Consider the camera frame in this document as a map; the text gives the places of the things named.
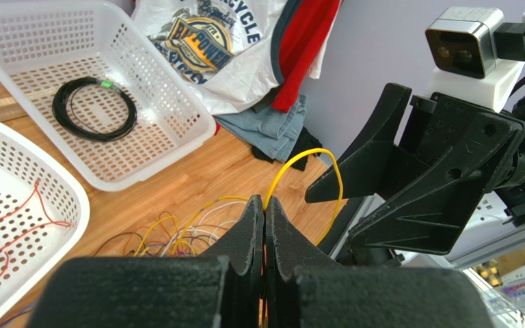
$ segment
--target red wire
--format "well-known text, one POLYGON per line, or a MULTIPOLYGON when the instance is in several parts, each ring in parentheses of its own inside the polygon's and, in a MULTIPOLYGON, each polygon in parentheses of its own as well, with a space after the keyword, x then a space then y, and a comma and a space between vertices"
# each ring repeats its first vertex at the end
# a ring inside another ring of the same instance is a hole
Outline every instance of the red wire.
POLYGON ((267 280, 267 237, 262 237, 262 244, 264 245, 262 247, 262 283, 265 284, 265 289, 263 289, 262 292, 262 319, 260 322, 261 328, 266 328, 268 325, 267 322, 267 289, 266 289, 266 280, 267 280))
MULTIPOLYGON (((40 179, 36 179, 36 182, 34 183, 34 191, 32 191, 32 194, 30 195, 30 197, 28 197, 28 199, 20 206, 18 207, 14 212, 11 212, 9 214, 6 214, 4 215, 3 217, 0 217, 0 220, 1 219, 5 219, 6 217, 9 217, 10 215, 13 215, 14 213, 16 213, 17 211, 19 211, 22 207, 24 207, 28 201, 32 198, 32 196, 34 196, 34 193, 36 195, 38 195, 38 199, 40 200, 40 205, 42 207, 42 212, 44 212, 44 216, 50 221, 50 222, 46 222, 46 223, 42 223, 40 225, 37 225, 35 227, 32 227, 28 230, 26 230, 24 233, 22 233, 20 236, 16 237, 13 241, 9 242, 9 243, 6 243, 4 244, 3 247, 0 247, 0 253, 8 248, 9 246, 11 246, 12 244, 14 244, 16 241, 19 241, 20 239, 22 239, 22 237, 24 237, 25 235, 29 234, 30 232, 38 229, 38 228, 41 228, 41 227, 44 227, 44 226, 47 226, 49 224, 54 224, 56 226, 62 226, 62 227, 70 227, 70 223, 66 222, 66 221, 54 221, 52 220, 48 213, 46 212, 46 208, 44 207, 44 200, 42 199, 42 195, 40 194, 40 192, 38 191, 38 185, 40 184, 40 179)), ((5 274, 6 270, 8 269, 8 264, 10 263, 10 257, 8 255, 8 253, 4 252, 4 255, 5 255, 5 266, 3 267, 3 270, 0 272, 0 278, 5 274)))
POLYGON ((22 209, 22 207, 24 207, 26 205, 26 203, 28 203, 30 201, 32 196, 34 196, 34 193, 36 193, 39 183, 40 183, 40 180, 36 180, 36 183, 34 184, 34 190, 30 194, 30 197, 28 197, 28 199, 25 202, 23 202, 22 205, 20 205, 20 207, 17 207, 16 210, 14 210, 13 212, 10 212, 10 213, 0 217, 0 220, 5 219, 6 217, 11 217, 14 213, 17 213, 20 209, 22 209))

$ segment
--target green cable connector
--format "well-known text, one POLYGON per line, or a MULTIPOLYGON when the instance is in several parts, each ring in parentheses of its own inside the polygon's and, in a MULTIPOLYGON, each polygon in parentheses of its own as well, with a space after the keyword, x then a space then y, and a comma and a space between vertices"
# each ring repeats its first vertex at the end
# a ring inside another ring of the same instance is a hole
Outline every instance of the green cable connector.
POLYGON ((106 87, 107 89, 109 89, 112 85, 113 85, 113 82, 109 80, 104 80, 103 82, 100 83, 101 87, 106 87))

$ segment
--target label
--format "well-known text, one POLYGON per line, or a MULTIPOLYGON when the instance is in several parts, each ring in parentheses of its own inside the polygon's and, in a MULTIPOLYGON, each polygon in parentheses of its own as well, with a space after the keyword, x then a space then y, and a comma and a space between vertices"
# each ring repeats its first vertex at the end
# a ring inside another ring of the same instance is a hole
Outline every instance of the label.
POLYGON ((511 297, 521 297, 525 295, 525 282, 513 286, 503 287, 503 293, 511 297))

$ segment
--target printed graphic on t-shirt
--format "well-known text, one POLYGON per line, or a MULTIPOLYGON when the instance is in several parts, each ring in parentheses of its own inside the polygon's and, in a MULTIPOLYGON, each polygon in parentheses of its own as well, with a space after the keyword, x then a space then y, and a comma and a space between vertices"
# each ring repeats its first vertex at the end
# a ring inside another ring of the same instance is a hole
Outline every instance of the printed graphic on t-shirt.
POLYGON ((182 8, 172 21, 148 36, 157 49, 188 81, 203 84, 232 58, 232 30, 242 25, 248 43, 260 40, 254 16, 242 1, 197 0, 198 11, 182 8))

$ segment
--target black cable coil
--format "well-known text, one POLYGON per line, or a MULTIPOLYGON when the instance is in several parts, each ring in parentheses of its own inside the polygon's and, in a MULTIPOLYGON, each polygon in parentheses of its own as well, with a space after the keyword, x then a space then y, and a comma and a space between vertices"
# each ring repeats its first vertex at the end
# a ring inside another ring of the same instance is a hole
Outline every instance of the black cable coil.
POLYGON ((129 98, 127 94, 125 94, 121 89, 119 89, 119 87, 114 85, 112 82, 95 79, 94 77, 83 77, 62 85, 60 89, 58 89, 58 92, 56 93, 56 95, 54 96, 54 100, 52 101, 52 112, 54 114, 54 118, 58 121, 58 123, 60 123, 60 125, 64 127, 68 132, 72 133, 73 135, 76 135, 77 137, 88 139, 91 141, 108 142, 121 139, 133 130, 133 128, 135 127, 135 123, 137 122, 137 109, 135 108, 135 103, 133 103, 131 98, 129 98), (72 99, 75 97, 75 94, 83 87, 92 84, 98 84, 103 87, 106 87, 107 89, 120 95, 121 98, 125 100, 127 110, 129 111, 129 116, 127 117, 125 123, 123 123, 123 125, 117 128, 115 131, 109 133, 101 133, 95 130, 94 128, 88 126, 83 121, 81 121, 75 114, 74 109, 72 108, 72 99), (93 132, 85 130, 80 126, 77 126, 68 116, 68 112, 66 111, 67 107, 70 107, 72 114, 80 123, 82 123, 82 125, 89 128, 93 132))

